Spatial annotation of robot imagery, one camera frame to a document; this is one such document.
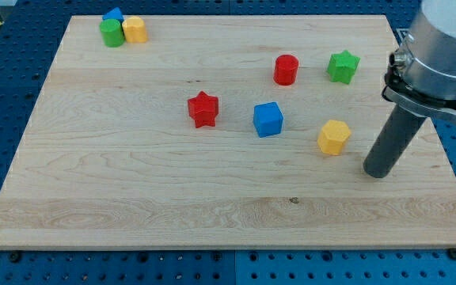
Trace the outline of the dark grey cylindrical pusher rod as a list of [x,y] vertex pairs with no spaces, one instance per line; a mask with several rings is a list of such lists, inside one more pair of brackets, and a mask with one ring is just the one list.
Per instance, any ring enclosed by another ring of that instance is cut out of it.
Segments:
[[425,120],[396,105],[363,162],[365,172],[386,177]]

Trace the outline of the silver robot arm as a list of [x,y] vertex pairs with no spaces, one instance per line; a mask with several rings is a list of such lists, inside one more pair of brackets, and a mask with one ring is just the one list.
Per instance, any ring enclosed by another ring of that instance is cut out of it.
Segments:
[[395,104],[363,168],[386,177],[427,118],[456,124],[456,0],[427,0],[389,55],[382,97]]

